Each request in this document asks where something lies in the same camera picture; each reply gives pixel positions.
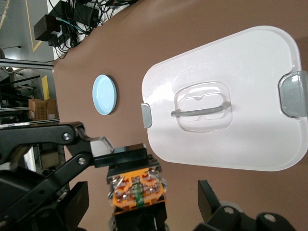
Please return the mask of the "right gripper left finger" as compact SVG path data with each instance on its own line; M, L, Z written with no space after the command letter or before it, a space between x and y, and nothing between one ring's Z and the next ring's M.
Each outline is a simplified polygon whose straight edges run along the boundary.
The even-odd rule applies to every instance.
M88 183L81 181L56 202L38 210L32 216L32 229L34 231L81 231L78 225L88 208Z

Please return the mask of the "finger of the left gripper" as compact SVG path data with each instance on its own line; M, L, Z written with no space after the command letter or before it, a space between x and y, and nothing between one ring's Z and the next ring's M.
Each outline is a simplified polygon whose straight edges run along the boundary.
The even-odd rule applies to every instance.
M40 143L68 148L72 157L59 167L64 173L64 186L89 166L106 167L147 159L143 144L115 149L105 137L89 137L81 122L71 122L1 129L1 164L18 160L32 145Z
M113 231L166 231L165 205L149 205L130 211L116 208L112 214Z

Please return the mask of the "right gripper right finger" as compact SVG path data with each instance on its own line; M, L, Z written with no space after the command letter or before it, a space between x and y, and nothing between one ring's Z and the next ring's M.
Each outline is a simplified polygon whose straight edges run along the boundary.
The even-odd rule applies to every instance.
M198 181L198 206L203 223L198 231L294 231L283 216L264 212L256 218L246 215L237 204L220 202L207 180Z

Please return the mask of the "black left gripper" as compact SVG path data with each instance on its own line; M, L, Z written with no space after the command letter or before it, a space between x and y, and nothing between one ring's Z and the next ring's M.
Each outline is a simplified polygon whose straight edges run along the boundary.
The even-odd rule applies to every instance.
M24 168L0 172L0 229L2 231L63 231L57 211L64 173L48 176Z

